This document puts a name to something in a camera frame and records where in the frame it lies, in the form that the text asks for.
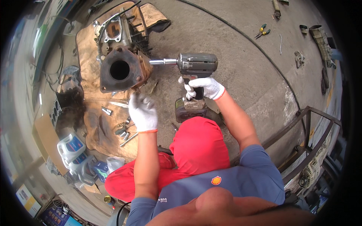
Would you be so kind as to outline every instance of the blue t-shirt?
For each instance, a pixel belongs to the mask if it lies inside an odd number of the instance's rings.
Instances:
[[[239,166],[174,181],[162,188],[157,201],[135,198],[126,225],[143,226],[162,211],[185,205],[215,186],[229,190],[234,197],[254,196],[278,205],[285,200],[278,169],[262,146],[250,145],[241,152]]]

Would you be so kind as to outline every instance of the cardboard box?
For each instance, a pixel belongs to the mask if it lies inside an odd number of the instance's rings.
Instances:
[[[48,114],[34,121],[33,137],[44,161],[46,162],[48,157],[50,157],[60,174],[64,176],[69,169],[64,166],[62,158],[59,155],[56,145],[60,140]]]

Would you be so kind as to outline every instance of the garage floor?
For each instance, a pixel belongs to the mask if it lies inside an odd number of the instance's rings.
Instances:
[[[122,1],[112,1],[87,22],[87,9],[84,5],[74,18],[87,26],[93,18]],[[237,103],[249,114],[257,129],[262,143],[276,134],[294,118],[297,106],[293,95],[281,75],[268,59],[245,37],[209,14],[179,1],[144,0],[160,10],[172,24],[161,33],[151,32],[149,46],[152,59],[173,58],[180,52],[207,52],[218,57],[219,65],[213,77],[226,87]],[[270,0],[254,1],[219,1],[191,0],[227,20],[250,37],[254,37],[262,24],[267,24],[270,34],[256,40],[263,50],[278,65],[291,83],[301,108],[307,105],[323,110],[327,96],[321,93],[322,60],[316,43],[310,35],[303,36],[299,25],[308,27],[321,24],[327,36],[332,36],[325,20],[309,0],[291,1],[289,6],[279,4],[281,18],[273,19],[273,4]],[[282,54],[279,52],[280,36],[282,36]],[[64,37],[64,66],[79,66],[77,56],[72,56],[75,48],[75,37]],[[301,51],[305,56],[305,64],[297,69],[294,52]],[[50,50],[46,71],[56,71],[59,66],[60,50],[57,46]],[[152,74],[158,84],[152,98],[158,104],[159,132],[158,144],[168,148],[174,137],[170,123],[176,123],[174,102],[185,94],[183,85],[177,83],[180,76],[176,67],[154,67]],[[42,81],[44,89],[43,107],[38,113],[51,111],[54,93],[49,85]],[[312,118],[312,127],[318,118]],[[227,128],[222,129],[224,141],[229,149],[230,161],[239,155],[239,146]],[[281,165],[292,152],[293,146],[303,141],[301,124],[285,135],[266,151],[276,166]]]

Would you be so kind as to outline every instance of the red pants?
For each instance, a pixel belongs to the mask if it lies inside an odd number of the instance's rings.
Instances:
[[[184,121],[170,145],[178,169],[172,158],[159,153],[160,174],[158,189],[179,179],[230,167],[229,154],[219,126],[212,120],[194,117]],[[105,188],[117,199],[134,199],[135,183],[132,161],[108,175]]]

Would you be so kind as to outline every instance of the glove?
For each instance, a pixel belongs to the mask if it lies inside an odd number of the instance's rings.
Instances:
[[[157,132],[157,111],[152,99],[144,94],[131,94],[128,102],[130,118],[137,127],[137,132]]]
[[[178,79],[178,82],[180,84],[184,83],[184,79],[182,78],[182,76]],[[189,100],[193,97],[196,97],[196,92],[194,91],[194,88],[197,87],[203,87],[204,96],[213,99],[214,101],[219,99],[225,92],[225,87],[223,85],[216,82],[215,79],[209,77],[190,80],[189,84],[184,84],[184,86],[187,91],[186,98]]]

